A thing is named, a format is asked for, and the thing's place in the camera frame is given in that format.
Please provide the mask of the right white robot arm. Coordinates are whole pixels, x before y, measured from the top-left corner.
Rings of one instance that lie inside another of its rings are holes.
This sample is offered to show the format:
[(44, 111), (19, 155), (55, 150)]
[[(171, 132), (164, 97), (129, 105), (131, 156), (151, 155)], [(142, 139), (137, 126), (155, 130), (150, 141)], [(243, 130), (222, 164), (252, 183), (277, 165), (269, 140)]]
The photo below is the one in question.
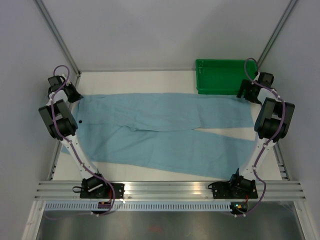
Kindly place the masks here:
[(256, 72), (254, 80), (243, 80), (237, 97), (260, 104), (261, 109), (254, 124), (255, 146), (251, 157), (237, 169), (228, 183), (228, 193), (233, 198), (256, 191), (258, 170), (275, 144), (283, 139), (291, 124), (295, 105), (283, 100), (272, 88), (274, 76)]

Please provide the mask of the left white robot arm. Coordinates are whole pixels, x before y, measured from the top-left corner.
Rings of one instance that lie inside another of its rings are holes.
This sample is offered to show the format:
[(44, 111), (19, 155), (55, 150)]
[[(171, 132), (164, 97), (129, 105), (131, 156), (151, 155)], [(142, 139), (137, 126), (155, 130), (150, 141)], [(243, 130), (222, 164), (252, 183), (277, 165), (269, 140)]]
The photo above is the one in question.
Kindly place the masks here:
[(76, 134), (78, 124), (67, 106), (67, 103), (77, 102), (83, 96), (64, 75), (52, 76), (48, 82), (48, 103), (40, 107), (38, 112), (51, 137), (62, 143), (77, 165), (82, 182), (80, 187), (72, 190), (79, 193), (82, 199), (105, 198), (109, 186), (82, 150)]

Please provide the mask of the green plastic tray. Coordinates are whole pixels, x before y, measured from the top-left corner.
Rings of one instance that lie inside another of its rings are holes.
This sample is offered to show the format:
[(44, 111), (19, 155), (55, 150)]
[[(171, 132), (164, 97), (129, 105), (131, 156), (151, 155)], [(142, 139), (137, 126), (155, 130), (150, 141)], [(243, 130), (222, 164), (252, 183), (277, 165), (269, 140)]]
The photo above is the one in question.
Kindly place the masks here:
[(255, 78), (254, 61), (231, 59), (196, 59), (196, 89), (201, 95), (237, 95), (242, 80), (247, 79), (245, 70)]

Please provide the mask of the light blue trousers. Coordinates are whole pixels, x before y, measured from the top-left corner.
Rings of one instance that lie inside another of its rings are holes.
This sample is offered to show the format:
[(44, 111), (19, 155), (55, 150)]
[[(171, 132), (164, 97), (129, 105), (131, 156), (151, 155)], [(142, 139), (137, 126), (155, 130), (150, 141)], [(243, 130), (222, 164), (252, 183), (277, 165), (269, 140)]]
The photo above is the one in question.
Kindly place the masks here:
[(85, 95), (72, 114), (80, 146), (93, 162), (226, 179), (255, 146), (211, 132), (253, 127), (250, 105), (233, 96)]

